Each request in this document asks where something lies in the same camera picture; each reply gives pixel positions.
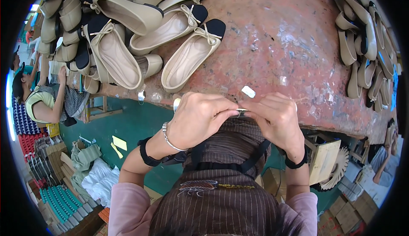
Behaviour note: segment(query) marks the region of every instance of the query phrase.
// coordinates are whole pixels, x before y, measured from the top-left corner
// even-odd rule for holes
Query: hand
[[[60,85],[65,85],[65,83],[67,82],[67,70],[65,69],[65,66],[62,66],[60,68],[60,71],[58,72],[58,80],[60,81]]]
[[[240,101],[249,110],[245,116],[253,118],[263,136],[282,148],[287,157],[298,164],[304,158],[304,135],[298,125],[295,102],[281,93],[262,95],[260,102]]]
[[[236,109],[238,104],[222,95],[188,92],[168,123],[168,140],[180,149],[194,147],[215,134],[227,118],[237,116]]]

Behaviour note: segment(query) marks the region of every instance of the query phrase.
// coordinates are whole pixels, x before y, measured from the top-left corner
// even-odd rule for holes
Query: shoe insole
[[[135,60],[117,34],[105,34],[99,43],[99,55],[107,71],[125,88],[135,88],[140,81]]]
[[[187,17],[184,12],[177,11],[175,13],[169,13],[165,15],[165,18],[162,20],[162,25],[158,29],[135,39],[132,44],[137,49],[164,44],[180,35],[187,27]]]
[[[141,29],[141,32],[146,31],[145,25],[142,24],[140,20],[129,16],[129,11],[125,10],[122,6],[119,6],[108,0],[99,0],[98,4],[102,8],[102,10],[105,12],[105,14],[107,16],[109,15],[108,17],[112,17],[120,21],[122,24],[125,25],[125,27],[129,29],[143,28]]]
[[[166,85],[174,87],[182,83],[187,76],[200,66],[207,57],[212,46],[202,36],[194,36],[173,57],[168,67],[171,69],[166,78]]]

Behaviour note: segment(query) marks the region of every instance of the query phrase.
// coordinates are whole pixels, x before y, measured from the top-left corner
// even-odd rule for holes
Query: white label
[[[254,96],[256,95],[256,92],[252,90],[250,87],[248,87],[247,85],[244,86],[241,91],[243,91],[250,98],[254,98]]]

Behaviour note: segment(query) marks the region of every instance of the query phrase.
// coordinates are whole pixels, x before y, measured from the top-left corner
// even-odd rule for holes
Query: hair
[[[290,221],[285,221],[285,211],[281,209],[278,202],[275,201],[274,217],[276,218],[273,223],[272,232],[269,236],[298,236],[300,235],[302,228],[302,220],[299,215]],[[172,217],[166,223],[166,226],[160,228],[158,232],[153,236],[197,236],[194,232],[195,227],[185,229],[185,223],[179,223],[177,225],[172,223]]]

